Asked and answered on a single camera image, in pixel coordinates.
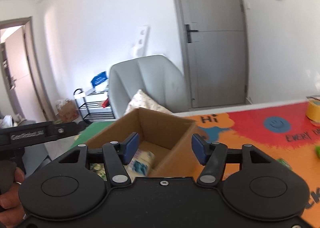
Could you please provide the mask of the person's left hand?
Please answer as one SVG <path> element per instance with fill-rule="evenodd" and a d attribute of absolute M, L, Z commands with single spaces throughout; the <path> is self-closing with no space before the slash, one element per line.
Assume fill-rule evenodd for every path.
<path fill-rule="evenodd" d="M 14 183 L 7 193 L 1 195 L 1 207 L 5 209 L 0 215 L 1 227 L 16 227 L 23 221 L 25 212 L 18 196 L 18 190 L 24 178 L 24 172 L 17 167 Z"/>

